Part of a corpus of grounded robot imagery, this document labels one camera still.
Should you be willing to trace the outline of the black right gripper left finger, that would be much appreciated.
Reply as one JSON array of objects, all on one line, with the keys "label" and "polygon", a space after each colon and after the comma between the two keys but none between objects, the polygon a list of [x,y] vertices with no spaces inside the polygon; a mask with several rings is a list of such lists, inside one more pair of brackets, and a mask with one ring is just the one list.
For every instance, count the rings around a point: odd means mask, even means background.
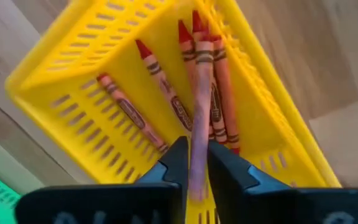
[{"label": "black right gripper left finger", "polygon": [[24,195],[17,224],[184,224],[188,140],[178,138],[133,184],[44,187]]}]

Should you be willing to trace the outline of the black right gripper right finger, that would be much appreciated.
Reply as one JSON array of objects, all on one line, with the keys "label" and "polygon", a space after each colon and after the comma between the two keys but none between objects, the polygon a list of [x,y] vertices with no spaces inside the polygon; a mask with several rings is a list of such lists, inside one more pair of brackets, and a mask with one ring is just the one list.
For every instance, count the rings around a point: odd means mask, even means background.
[{"label": "black right gripper right finger", "polygon": [[211,142],[209,181],[221,224],[358,224],[358,188],[299,188]]}]

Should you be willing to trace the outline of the yellow plastic basket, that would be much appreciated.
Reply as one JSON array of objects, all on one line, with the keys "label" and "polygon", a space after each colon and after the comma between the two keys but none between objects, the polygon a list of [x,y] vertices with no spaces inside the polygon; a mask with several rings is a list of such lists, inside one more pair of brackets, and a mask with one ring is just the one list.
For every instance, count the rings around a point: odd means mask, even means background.
[{"label": "yellow plastic basket", "polygon": [[100,189],[135,182],[160,152],[96,78],[109,75],[167,144],[184,139],[135,42],[152,51],[191,113],[178,21],[191,27],[193,11],[223,38],[240,155],[292,187],[339,186],[236,0],[72,0],[7,78],[6,90]]}]

